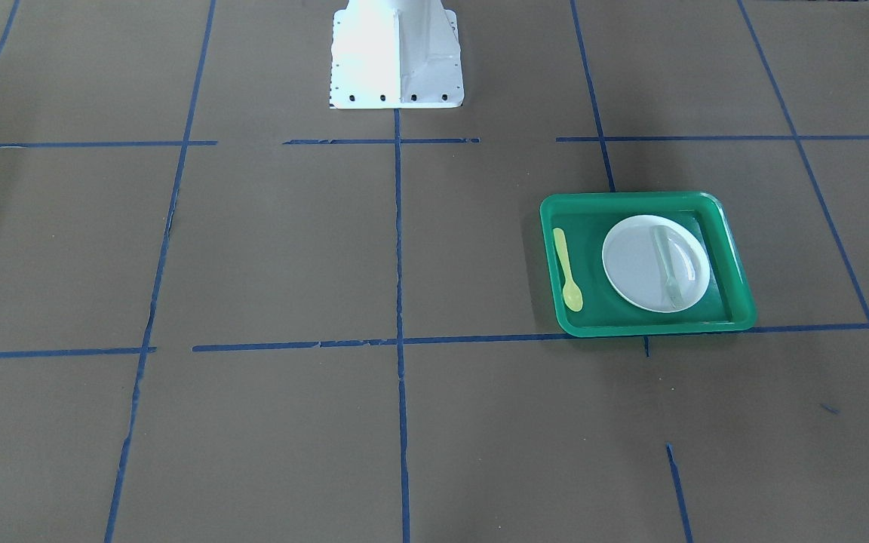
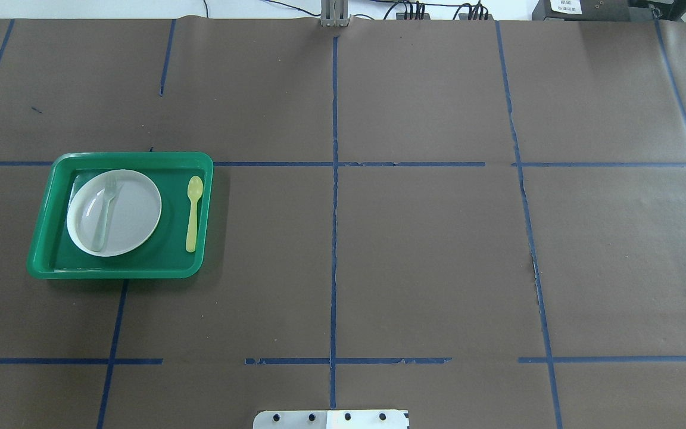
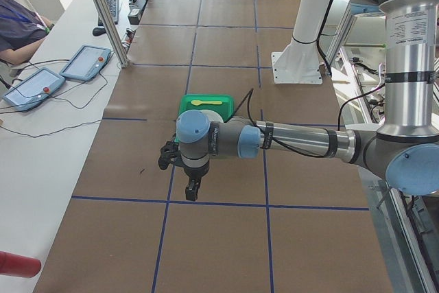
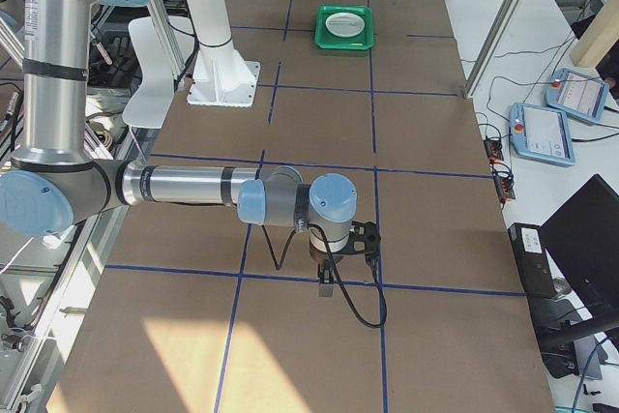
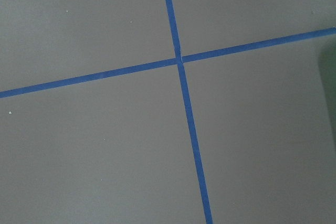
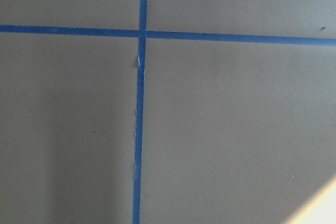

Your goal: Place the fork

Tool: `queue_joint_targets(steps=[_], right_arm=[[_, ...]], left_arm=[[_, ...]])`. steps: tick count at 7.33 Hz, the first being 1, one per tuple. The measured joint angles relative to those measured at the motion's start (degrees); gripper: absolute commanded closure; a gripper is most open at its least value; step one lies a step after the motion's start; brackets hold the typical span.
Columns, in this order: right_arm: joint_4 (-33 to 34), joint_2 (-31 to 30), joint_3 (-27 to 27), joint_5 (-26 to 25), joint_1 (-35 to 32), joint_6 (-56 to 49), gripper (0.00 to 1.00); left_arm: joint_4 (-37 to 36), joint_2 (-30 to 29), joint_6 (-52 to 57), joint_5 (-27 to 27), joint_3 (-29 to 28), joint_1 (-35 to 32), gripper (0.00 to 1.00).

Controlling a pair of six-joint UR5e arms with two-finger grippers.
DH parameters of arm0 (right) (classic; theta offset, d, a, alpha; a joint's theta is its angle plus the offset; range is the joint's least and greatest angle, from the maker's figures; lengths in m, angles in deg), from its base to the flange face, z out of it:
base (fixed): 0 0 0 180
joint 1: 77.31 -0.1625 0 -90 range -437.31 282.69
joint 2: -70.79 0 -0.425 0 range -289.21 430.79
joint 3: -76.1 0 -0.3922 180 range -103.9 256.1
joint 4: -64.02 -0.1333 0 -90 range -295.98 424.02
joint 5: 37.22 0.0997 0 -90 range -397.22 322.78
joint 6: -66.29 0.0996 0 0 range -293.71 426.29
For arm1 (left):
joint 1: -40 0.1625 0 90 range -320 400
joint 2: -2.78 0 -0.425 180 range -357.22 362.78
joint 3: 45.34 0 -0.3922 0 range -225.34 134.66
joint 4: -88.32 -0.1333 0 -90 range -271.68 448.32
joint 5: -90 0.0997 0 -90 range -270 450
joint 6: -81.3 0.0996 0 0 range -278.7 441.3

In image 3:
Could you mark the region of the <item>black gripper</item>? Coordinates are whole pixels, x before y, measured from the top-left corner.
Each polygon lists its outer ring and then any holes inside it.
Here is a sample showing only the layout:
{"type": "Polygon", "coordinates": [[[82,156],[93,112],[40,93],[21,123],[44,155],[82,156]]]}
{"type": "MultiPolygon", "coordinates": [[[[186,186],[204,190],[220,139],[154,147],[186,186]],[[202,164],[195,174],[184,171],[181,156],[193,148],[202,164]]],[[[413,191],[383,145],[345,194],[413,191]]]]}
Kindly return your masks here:
{"type": "Polygon", "coordinates": [[[209,172],[210,161],[207,161],[201,166],[184,165],[185,174],[189,177],[189,182],[185,187],[185,198],[188,201],[196,201],[198,199],[198,192],[200,189],[200,180],[209,172]]]}

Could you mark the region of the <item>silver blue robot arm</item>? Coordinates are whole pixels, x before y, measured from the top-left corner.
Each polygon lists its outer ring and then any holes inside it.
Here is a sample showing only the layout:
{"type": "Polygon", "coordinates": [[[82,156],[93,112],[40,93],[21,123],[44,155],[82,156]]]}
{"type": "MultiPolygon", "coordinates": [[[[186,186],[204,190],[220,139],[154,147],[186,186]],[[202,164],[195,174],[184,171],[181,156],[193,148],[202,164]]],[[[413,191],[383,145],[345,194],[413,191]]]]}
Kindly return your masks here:
{"type": "Polygon", "coordinates": [[[385,14],[385,121],[376,132],[334,131],[234,118],[215,122],[199,110],[176,122],[187,200],[198,197],[212,156],[254,158],[287,149],[366,168],[405,194],[438,190],[438,130],[431,122],[438,0],[352,0],[354,13],[385,14]]]}

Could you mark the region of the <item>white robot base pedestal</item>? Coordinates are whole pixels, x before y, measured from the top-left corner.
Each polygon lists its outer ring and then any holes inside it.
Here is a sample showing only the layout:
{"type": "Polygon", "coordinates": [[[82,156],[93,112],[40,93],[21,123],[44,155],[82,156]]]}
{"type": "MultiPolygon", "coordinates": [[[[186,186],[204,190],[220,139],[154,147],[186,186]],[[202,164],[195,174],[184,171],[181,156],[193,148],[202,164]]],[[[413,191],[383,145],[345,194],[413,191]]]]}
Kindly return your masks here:
{"type": "Polygon", "coordinates": [[[276,84],[322,84],[317,42],[333,0],[300,0],[290,44],[272,53],[276,84]]]}

